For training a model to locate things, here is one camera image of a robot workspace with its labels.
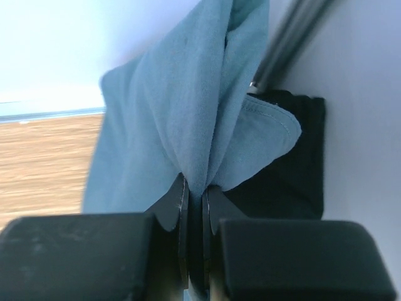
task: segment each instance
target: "brown floor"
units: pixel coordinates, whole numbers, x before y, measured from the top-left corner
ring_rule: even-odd
[[[77,213],[101,115],[0,124],[0,229],[19,216]]]

